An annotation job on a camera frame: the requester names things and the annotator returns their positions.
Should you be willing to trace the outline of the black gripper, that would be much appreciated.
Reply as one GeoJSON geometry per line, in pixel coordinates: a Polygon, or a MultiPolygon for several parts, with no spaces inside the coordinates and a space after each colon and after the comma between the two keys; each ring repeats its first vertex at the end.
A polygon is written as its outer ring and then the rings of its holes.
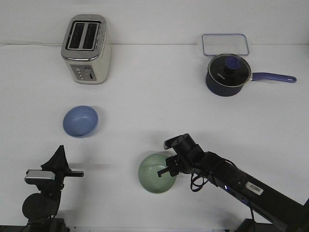
{"type": "Polygon", "coordinates": [[[204,156],[204,151],[194,142],[192,137],[185,133],[172,144],[176,155],[166,159],[166,168],[157,171],[158,177],[168,175],[176,176],[183,174],[201,174],[204,172],[198,162],[204,156]]]}
{"type": "Polygon", "coordinates": [[[69,168],[64,145],[60,145],[54,155],[41,165],[42,171],[52,172],[55,177],[51,180],[43,180],[38,190],[45,193],[56,193],[64,188],[65,177],[83,177],[83,171],[73,171],[69,168]]]}

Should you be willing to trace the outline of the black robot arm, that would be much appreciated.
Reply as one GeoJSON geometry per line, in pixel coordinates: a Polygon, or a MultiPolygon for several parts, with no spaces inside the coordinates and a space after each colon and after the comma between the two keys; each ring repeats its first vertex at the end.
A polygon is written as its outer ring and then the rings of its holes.
{"type": "Polygon", "coordinates": [[[245,219],[238,232],[307,232],[309,204],[304,205],[281,194],[270,186],[240,170],[234,163],[213,152],[205,152],[186,133],[164,142],[164,149],[173,148],[175,156],[166,159],[166,168],[158,176],[169,172],[190,174],[190,188],[197,192],[210,182],[235,197],[250,211],[258,213],[268,223],[245,219]]]}
{"type": "Polygon", "coordinates": [[[1,225],[2,232],[69,232],[63,218],[57,218],[65,177],[83,177],[83,171],[70,169],[65,148],[60,145],[54,155],[38,170],[28,169],[25,182],[35,185],[38,193],[29,195],[22,205],[28,219],[25,226],[1,225]]]}

